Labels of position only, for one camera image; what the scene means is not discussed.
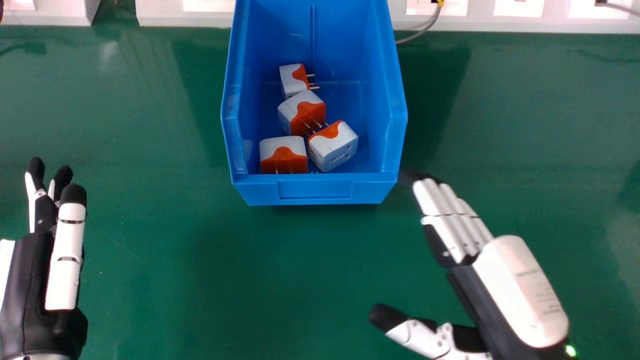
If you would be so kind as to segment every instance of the storage bin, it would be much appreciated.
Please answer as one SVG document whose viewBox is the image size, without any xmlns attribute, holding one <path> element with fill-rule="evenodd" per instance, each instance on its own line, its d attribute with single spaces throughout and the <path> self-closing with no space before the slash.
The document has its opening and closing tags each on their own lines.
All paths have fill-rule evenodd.
<svg viewBox="0 0 640 360">
<path fill-rule="evenodd" d="M 360 137 L 329 173 L 260 174 L 259 142 L 283 136 L 279 66 L 304 63 L 327 123 Z M 249 205 L 377 204 L 397 182 L 407 109 L 386 0 L 237 0 L 221 108 L 231 180 Z"/>
</svg>

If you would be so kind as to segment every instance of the blue plastic bin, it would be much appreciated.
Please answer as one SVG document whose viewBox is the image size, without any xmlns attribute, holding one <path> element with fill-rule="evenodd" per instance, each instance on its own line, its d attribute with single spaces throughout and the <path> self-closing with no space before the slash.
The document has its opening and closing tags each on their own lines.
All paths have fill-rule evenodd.
<svg viewBox="0 0 640 360">
<path fill-rule="evenodd" d="M 329 173 L 260 174 L 278 125 L 279 66 L 304 63 L 327 123 L 358 153 Z M 407 109 L 387 0 L 237 0 L 221 109 L 231 180 L 249 205 L 379 204 L 397 182 Z"/>
</svg>

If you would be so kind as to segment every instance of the robotic hand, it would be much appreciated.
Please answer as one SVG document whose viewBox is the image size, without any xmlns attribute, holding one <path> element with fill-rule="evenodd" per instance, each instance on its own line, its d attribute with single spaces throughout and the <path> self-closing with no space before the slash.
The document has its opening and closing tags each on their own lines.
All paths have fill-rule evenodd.
<svg viewBox="0 0 640 360">
<path fill-rule="evenodd" d="M 494 238 L 453 189 L 432 176 L 415 176 L 413 194 L 438 264 L 476 328 L 410 318 L 384 304 L 369 321 L 387 337 L 437 360 L 576 359 L 569 319 L 523 239 Z"/>
<path fill-rule="evenodd" d="M 76 360 L 88 322 L 76 307 L 83 263 L 86 192 L 61 167 L 44 186 L 44 163 L 24 174 L 29 234 L 0 241 L 2 360 Z"/>
</svg>

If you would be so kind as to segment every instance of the white and orange plug adapter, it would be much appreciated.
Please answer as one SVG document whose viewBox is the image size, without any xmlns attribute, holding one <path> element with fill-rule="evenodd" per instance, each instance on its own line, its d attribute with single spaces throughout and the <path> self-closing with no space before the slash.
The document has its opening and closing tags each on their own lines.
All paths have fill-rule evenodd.
<svg viewBox="0 0 640 360">
<path fill-rule="evenodd" d="M 300 136 L 282 136 L 260 142 L 260 171 L 263 174 L 306 174 L 305 141 Z"/>
<path fill-rule="evenodd" d="M 344 120 L 309 137 L 309 156 L 322 172 L 329 172 L 351 159 L 358 150 L 358 135 Z"/>
<path fill-rule="evenodd" d="M 305 90 L 278 106 L 278 121 L 287 135 L 310 136 L 326 124 L 326 104 Z"/>
<path fill-rule="evenodd" d="M 282 96 L 288 99 L 305 90 L 319 89 L 316 84 L 309 83 L 313 74 L 307 74 L 304 64 L 282 65 L 280 67 L 280 80 L 282 82 Z"/>
</svg>

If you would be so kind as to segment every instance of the power cord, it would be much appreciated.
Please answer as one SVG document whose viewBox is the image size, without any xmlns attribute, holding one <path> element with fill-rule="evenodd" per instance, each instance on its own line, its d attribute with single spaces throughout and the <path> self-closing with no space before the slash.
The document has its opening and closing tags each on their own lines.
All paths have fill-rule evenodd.
<svg viewBox="0 0 640 360">
<path fill-rule="evenodd" d="M 419 37 L 420 35 L 426 33 L 427 31 L 429 31 L 429 29 L 431 29 L 436 21 L 438 20 L 438 17 L 440 16 L 440 10 L 442 9 L 442 7 L 444 6 L 444 0 L 438 0 L 438 7 L 436 7 L 436 12 L 433 13 L 433 16 L 431 17 L 431 20 L 429 20 L 429 22 L 426 24 L 426 26 L 424 26 L 424 29 L 418 31 L 417 33 L 411 35 L 410 37 L 406 37 L 406 38 L 402 38 L 400 40 L 396 40 L 396 45 L 400 45 L 400 44 L 404 44 L 405 42 L 409 42 L 417 37 Z"/>
<path fill-rule="evenodd" d="M 629 13 L 629 14 L 631 14 L 633 16 L 640 17 L 640 12 L 633 11 L 630 8 L 625 8 L 624 6 L 620 6 L 620 5 L 616 5 L 616 4 L 609 4 L 606 1 L 605 2 L 596 1 L 596 6 L 601 6 L 603 8 L 616 9 L 616 10 L 620 10 L 621 12 Z"/>
</svg>

